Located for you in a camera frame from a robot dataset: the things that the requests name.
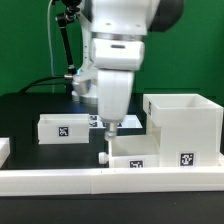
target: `green wall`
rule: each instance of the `green wall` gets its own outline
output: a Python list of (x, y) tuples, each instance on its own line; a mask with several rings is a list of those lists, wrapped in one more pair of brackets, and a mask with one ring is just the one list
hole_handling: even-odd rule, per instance
[[(0, 0), (0, 94), (50, 75), (46, 12), (48, 0)], [(63, 11), (58, 5), (52, 14)], [(59, 30), (52, 17), (56, 75), (66, 72)], [(69, 27), (76, 66), (81, 65), (79, 24)], [(134, 90), (142, 93), (200, 93), (224, 105), (224, 1), (186, 0), (182, 19), (166, 33), (145, 38), (146, 56)], [(52, 91), (35, 88), (32, 91)]]

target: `white box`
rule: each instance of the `white box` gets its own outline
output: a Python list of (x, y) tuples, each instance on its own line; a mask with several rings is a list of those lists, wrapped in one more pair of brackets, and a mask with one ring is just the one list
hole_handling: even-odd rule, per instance
[(147, 134), (155, 136), (160, 166), (216, 166), (223, 108), (198, 94), (144, 95)]
[(42, 114), (39, 144), (89, 143), (88, 114)]
[(159, 148), (153, 136), (120, 136), (109, 142), (110, 168), (159, 166)]
[(10, 144), (8, 138), (0, 138), (0, 168), (10, 154)]

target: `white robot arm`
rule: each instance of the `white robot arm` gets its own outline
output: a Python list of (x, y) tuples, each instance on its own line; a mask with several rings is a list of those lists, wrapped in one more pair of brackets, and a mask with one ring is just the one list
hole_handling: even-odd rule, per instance
[[(142, 37), (147, 31), (166, 31), (182, 15), (184, 0), (62, 0), (78, 6), (91, 22), (91, 59), (97, 72), (98, 113), (108, 124), (107, 140), (127, 113), (134, 72), (144, 59)], [(85, 78), (75, 76), (80, 92)]]

